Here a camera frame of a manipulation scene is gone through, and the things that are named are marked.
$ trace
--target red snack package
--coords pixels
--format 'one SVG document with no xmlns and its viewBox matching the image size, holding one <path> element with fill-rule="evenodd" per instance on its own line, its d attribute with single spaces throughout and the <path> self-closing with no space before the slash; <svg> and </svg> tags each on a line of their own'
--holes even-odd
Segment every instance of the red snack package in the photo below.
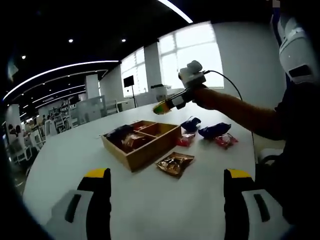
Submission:
<svg viewBox="0 0 320 240">
<path fill-rule="evenodd" d="M 214 139 L 215 143 L 219 146 L 223 147 L 224 149 L 228 149 L 229 147 L 233 146 L 238 142 L 231 134 L 226 133 L 222 136 L 217 136 Z"/>
<path fill-rule="evenodd" d="M 196 134 L 194 133 L 185 133 L 182 134 L 182 137 L 179 137 L 176 144 L 178 146 L 182 146 L 182 147 L 189 147 L 190 144 L 192 143 L 194 137 Z"/>
</svg>

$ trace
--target blue snack bag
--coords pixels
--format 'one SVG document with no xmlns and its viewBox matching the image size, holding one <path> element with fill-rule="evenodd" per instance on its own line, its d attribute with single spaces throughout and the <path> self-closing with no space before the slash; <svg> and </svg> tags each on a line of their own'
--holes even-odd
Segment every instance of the blue snack bag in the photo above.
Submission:
<svg viewBox="0 0 320 240">
<path fill-rule="evenodd" d="M 194 133 L 197 131 L 197 125 L 201 123 L 201 120 L 197 117 L 190 117 L 187 121 L 183 122 L 181 124 L 181 127 L 183 127 L 188 133 Z"/>
<path fill-rule="evenodd" d="M 199 129 L 198 133 L 205 139 L 214 139 L 226 134 L 230 128 L 231 124 L 221 122 L 214 126 L 207 126 L 205 128 Z"/>
</svg>

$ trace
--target television screen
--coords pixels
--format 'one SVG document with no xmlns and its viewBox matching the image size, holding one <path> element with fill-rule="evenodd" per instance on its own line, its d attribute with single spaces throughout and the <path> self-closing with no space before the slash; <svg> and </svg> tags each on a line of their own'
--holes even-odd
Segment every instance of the television screen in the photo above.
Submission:
<svg viewBox="0 0 320 240">
<path fill-rule="evenodd" d="M 134 76 L 128 76 L 125 79 L 123 79 L 123 84 L 125 88 L 135 85 Z"/>
</svg>

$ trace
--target white table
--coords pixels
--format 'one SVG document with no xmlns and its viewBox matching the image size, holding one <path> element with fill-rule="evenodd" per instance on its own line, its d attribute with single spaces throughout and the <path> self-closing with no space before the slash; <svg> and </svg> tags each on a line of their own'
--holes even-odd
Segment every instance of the white table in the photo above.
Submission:
<svg viewBox="0 0 320 240">
<path fill-rule="evenodd" d="M 113 114 L 53 136 L 38 154 L 29 173 L 23 199 L 40 224 L 51 217 L 52 206 L 68 191 L 77 189 L 82 177 L 96 168 L 111 169 L 111 220 L 113 239 L 224 239 L 224 170 L 247 171 L 255 177 L 251 133 L 218 111 L 188 103 L 166 115 L 152 112 L 154 104 Z M 190 116 L 201 127 L 220 122 L 239 143 L 224 150 L 197 134 L 190 148 L 176 151 L 195 156 L 180 179 L 154 164 L 131 173 L 103 146 L 99 134 L 138 120 L 181 124 Z"/>
</svg>

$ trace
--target black cable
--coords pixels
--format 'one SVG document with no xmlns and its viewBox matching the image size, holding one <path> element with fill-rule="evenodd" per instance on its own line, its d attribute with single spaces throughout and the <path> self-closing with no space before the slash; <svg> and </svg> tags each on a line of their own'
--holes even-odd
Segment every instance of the black cable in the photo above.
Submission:
<svg viewBox="0 0 320 240">
<path fill-rule="evenodd" d="M 211 73 L 211 72 L 216 73 L 216 74 L 219 74 L 219 75 L 221 75 L 222 77 L 224 77 L 225 79 L 227 79 L 227 80 L 229 81 L 229 83 L 231 83 L 232 86 L 235 88 L 235 90 L 238 92 L 240 99 L 243 101 L 242 96 L 241 96 L 238 88 L 236 87 L 236 85 L 234 85 L 234 83 L 233 83 L 229 78 L 227 78 L 225 75 L 223 75 L 222 73 L 220 73 L 220 72 L 218 72 L 218 71 L 214 71 L 214 70 L 204 71 L 203 74 L 207 74 L 207 73 Z"/>
</svg>

